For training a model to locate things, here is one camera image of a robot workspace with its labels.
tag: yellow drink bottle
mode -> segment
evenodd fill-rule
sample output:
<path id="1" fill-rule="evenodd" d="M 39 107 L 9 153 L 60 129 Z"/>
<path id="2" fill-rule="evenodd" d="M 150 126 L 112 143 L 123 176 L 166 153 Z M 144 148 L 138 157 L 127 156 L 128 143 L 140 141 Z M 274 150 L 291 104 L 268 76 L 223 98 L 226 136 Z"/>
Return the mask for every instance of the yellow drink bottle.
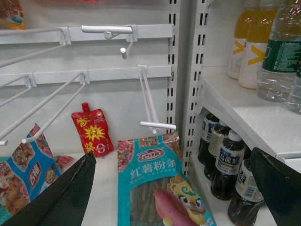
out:
<path id="1" fill-rule="evenodd" d="M 249 25 L 259 11 L 259 3 L 260 0 L 246 0 L 244 11 L 236 21 L 227 70 L 228 76 L 232 79 L 238 79 Z"/>
<path id="2" fill-rule="evenodd" d="M 269 34 L 282 0 L 261 0 L 260 10 L 250 23 L 238 83 L 246 89 L 256 89 L 267 49 Z"/>

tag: food packaging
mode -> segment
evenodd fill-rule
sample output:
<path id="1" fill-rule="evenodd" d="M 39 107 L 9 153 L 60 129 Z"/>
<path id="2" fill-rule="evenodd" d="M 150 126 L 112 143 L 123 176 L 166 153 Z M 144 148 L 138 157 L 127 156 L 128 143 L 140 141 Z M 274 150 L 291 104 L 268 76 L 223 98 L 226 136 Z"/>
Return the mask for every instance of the food packaging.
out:
<path id="1" fill-rule="evenodd" d="M 13 30 L 25 30 L 19 0 L 0 0 L 0 25 Z"/>
<path id="2" fill-rule="evenodd" d="M 215 226 L 182 173 L 177 132 L 118 142 L 118 226 Z"/>
<path id="3" fill-rule="evenodd" d="M 39 129 L 35 124 L 27 137 Z M 36 141 L 20 144 L 0 163 L 0 223 L 17 214 L 60 175 L 43 134 Z"/>
<path id="4" fill-rule="evenodd" d="M 82 103 L 83 112 L 72 113 L 71 117 L 79 133 L 85 153 L 93 152 L 102 157 L 114 150 L 109 126 L 101 109 L 90 110 L 87 102 Z"/>

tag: bottle cap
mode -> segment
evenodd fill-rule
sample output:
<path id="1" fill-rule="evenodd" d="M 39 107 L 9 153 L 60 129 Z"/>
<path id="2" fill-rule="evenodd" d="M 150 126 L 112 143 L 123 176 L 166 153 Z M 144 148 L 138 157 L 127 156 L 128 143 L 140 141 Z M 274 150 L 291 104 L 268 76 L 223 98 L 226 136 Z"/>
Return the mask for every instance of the bottle cap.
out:
<path id="1" fill-rule="evenodd" d="M 230 129 L 228 138 L 233 141 L 241 141 L 241 137 L 232 129 Z"/>
<path id="2" fill-rule="evenodd" d="M 220 125 L 221 125 L 221 126 L 227 126 L 227 124 L 224 123 L 222 120 L 220 120 Z"/>
<path id="3" fill-rule="evenodd" d="M 261 0 L 259 6 L 273 6 L 279 7 L 282 3 L 282 0 Z"/>
<path id="4" fill-rule="evenodd" d="M 81 104 L 82 106 L 82 109 L 84 112 L 89 112 L 90 111 L 90 107 L 89 107 L 89 104 L 87 102 L 84 102 Z"/>
<path id="5" fill-rule="evenodd" d="M 246 0 L 245 7 L 258 7 L 260 0 Z"/>

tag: white bottle cap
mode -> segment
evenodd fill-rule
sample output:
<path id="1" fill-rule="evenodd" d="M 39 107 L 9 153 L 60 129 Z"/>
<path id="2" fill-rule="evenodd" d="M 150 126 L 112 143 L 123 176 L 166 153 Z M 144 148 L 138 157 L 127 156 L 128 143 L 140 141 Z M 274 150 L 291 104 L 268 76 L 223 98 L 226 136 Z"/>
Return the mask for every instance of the white bottle cap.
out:
<path id="1" fill-rule="evenodd" d="M 263 6 L 274 6 L 274 7 L 279 7 L 282 3 L 282 0 L 261 0 L 260 1 L 260 7 Z"/>
<path id="2" fill-rule="evenodd" d="M 233 141 L 241 141 L 241 137 L 232 129 L 230 129 L 228 138 Z"/>
<path id="3" fill-rule="evenodd" d="M 220 125 L 221 125 L 221 126 L 227 126 L 227 124 L 224 123 L 222 120 L 220 120 Z"/>

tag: plastic bottle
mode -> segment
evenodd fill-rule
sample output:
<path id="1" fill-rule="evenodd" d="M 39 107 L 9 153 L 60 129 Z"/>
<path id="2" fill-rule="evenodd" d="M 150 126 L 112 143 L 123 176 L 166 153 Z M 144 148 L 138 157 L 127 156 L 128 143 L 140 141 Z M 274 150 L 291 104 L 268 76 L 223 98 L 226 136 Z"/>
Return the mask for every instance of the plastic bottle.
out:
<path id="1" fill-rule="evenodd" d="M 301 56 L 300 23 L 301 0 L 283 0 L 258 77 L 257 96 L 260 98 L 272 102 L 287 100 Z"/>
<path id="2" fill-rule="evenodd" d="M 235 191 L 228 207 L 231 221 L 238 226 L 253 226 L 259 208 L 264 203 L 251 172 L 250 159 L 241 163 Z"/>
<path id="3" fill-rule="evenodd" d="M 241 137 L 231 129 L 216 157 L 215 176 L 211 182 L 211 192 L 216 198 L 221 200 L 231 198 L 245 148 Z"/>
<path id="4" fill-rule="evenodd" d="M 293 81 L 293 87 L 287 100 L 287 109 L 301 114 L 301 72 L 300 72 L 301 60 L 298 63 L 297 74 Z"/>
<path id="5" fill-rule="evenodd" d="M 230 127 L 221 120 L 220 124 L 215 126 L 212 130 L 211 140 L 208 147 L 209 155 L 204 168 L 204 174 L 209 180 L 213 180 L 214 178 L 216 156 L 219 153 L 223 140 L 228 138 L 229 131 Z"/>
<path id="6" fill-rule="evenodd" d="M 261 0 L 260 10 L 250 23 L 238 76 L 238 83 L 243 88 L 255 90 L 257 87 L 257 76 L 264 60 L 270 31 L 280 4 L 281 0 Z"/>
<path id="7" fill-rule="evenodd" d="M 212 113 L 206 115 L 203 120 L 201 141 L 198 149 L 198 160 L 200 163 L 205 164 L 209 155 L 208 147 L 211 139 L 212 128 L 219 124 L 219 119 Z"/>
<path id="8" fill-rule="evenodd" d="M 232 79 L 238 79 L 249 25 L 253 17 L 259 11 L 259 3 L 260 0 L 246 0 L 244 11 L 236 21 L 231 55 L 227 70 L 228 76 Z"/>

